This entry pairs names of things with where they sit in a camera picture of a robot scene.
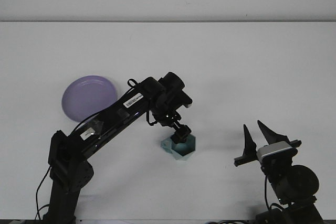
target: white table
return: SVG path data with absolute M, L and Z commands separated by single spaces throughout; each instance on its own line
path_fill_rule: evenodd
M 197 151 L 178 162 L 160 148 L 173 133 L 145 117 L 89 162 L 78 219 L 252 219 L 265 211 L 264 176 L 236 168 L 243 124 L 259 147 L 257 120 L 303 144 L 294 164 L 320 179 L 316 206 L 334 219 L 335 23 L 0 23 L 0 219 L 35 216 L 50 138 L 76 125 L 63 114 L 69 83 L 88 74 L 126 81 L 175 72 L 194 104 L 182 122 Z M 40 194 L 48 203 L 51 180 Z M 275 201 L 269 190 L 269 201 Z

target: sticker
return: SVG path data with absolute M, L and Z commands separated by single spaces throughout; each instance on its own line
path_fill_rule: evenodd
M 126 108 L 129 108 L 130 106 L 132 106 L 133 104 L 135 104 L 137 101 L 139 101 L 141 98 L 143 98 L 143 95 L 138 93 L 135 96 L 133 96 L 131 99 L 127 100 L 126 102 L 124 102 L 124 106 Z

